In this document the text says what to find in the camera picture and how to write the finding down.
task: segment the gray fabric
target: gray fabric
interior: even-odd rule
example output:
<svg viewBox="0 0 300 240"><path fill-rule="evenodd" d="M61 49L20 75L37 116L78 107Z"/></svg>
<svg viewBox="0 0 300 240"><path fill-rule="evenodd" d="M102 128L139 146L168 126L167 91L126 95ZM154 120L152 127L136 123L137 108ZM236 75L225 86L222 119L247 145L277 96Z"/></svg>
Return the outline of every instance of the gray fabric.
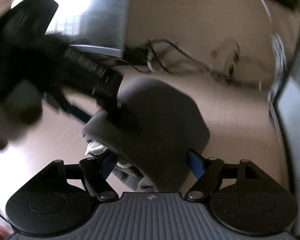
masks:
<svg viewBox="0 0 300 240"><path fill-rule="evenodd" d="M210 138L197 105L180 91L150 78L132 80L118 99L122 110L117 125L100 109L83 128L83 135L134 166L130 170L117 166L114 171L133 190L144 191L142 185L146 185L157 192L178 191L189 173L187 150L201 153Z"/></svg>

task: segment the gray garment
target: gray garment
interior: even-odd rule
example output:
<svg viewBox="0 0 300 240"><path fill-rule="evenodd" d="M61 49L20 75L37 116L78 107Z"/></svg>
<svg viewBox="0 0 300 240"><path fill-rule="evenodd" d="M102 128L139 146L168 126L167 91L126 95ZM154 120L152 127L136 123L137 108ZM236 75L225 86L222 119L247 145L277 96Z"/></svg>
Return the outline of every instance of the gray garment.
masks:
<svg viewBox="0 0 300 240"><path fill-rule="evenodd" d="M210 133L195 102L169 85L151 78L132 80L120 90L116 124L100 109L83 128L133 166L114 174L136 191L175 192L189 174L186 153L202 153Z"/></svg>

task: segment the ribbed gray plate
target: ribbed gray plate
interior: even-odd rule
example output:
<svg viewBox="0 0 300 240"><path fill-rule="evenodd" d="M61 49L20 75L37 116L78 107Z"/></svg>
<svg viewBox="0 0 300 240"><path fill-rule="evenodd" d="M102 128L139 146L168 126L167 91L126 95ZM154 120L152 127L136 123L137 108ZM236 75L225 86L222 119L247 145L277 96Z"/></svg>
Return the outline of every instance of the ribbed gray plate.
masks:
<svg viewBox="0 0 300 240"><path fill-rule="evenodd" d="M39 238L14 234L10 240ZM42 240L293 240L284 232L277 236L240 235L215 222L206 207L183 200L179 193L124 193L101 204L82 227L63 236Z"/></svg>

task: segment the white logo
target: white logo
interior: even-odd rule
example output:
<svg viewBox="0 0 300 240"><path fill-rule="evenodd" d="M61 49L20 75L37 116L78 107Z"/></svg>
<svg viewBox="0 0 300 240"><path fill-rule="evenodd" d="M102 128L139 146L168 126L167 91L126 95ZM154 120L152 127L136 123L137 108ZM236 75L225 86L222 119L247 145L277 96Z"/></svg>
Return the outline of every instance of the white logo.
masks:
<svg viewBox="0 0 300 240"><path fill-rule="evenodd" d="M150 195L150 196L148 196L147 198L150 199L150 200L154 200L154 199L157 198L157 197L154 196L154 195Z"/></svg>

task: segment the folded gray cloth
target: folded gray cloth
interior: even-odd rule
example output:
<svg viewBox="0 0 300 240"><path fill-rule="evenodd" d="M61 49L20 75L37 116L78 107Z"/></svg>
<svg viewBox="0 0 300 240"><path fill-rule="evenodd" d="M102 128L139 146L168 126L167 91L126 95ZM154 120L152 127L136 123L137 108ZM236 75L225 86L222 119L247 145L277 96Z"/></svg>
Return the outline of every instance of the folded gray cloth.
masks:
<svg viewBox="0 0 300 240"><path fill-rule="evenodd" d="M201 153L210 133L195 102L169 85L150 78L132 80L118 99L122 109L115 121L100 109L83 128L95 141L131 164L114 174L141 192L178 191L189 174L186 153Z"/></svg>

